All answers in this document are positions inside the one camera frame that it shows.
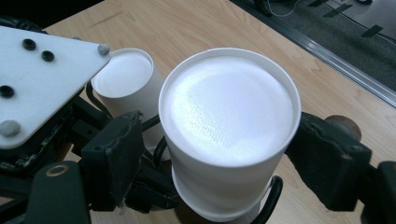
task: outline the table surface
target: table surface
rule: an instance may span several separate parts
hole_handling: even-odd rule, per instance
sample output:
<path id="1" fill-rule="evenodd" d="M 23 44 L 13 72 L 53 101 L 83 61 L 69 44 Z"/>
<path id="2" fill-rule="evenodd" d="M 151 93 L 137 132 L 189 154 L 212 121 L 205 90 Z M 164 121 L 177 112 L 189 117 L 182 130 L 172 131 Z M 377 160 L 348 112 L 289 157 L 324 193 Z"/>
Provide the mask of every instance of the table surface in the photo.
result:
<path id="1" fill-rule="evenodd" d="M 347 77 L 227 0 L 106 0 L 46 29 L 52 35 L 107 43 L 112 50 L 138 48 L 150 54 L 166 77 L 198 52 L 221 47 L 263 54 L 292 77 L 303 111 L 320 118 L 343 115 L 362 130 L 362 143 L 373 151 L 371 164 L 396 161 L 396 110 Z M 277 166 L 284 180 L 268 223 L 361 223 L 363 205 L 355 212 L 325 208 L 304 184 L 287 156 Z M 120 216 L 92 212 L 92 223 L 190 223 L 174 210 L 149 215 L 127 209 Z"/>

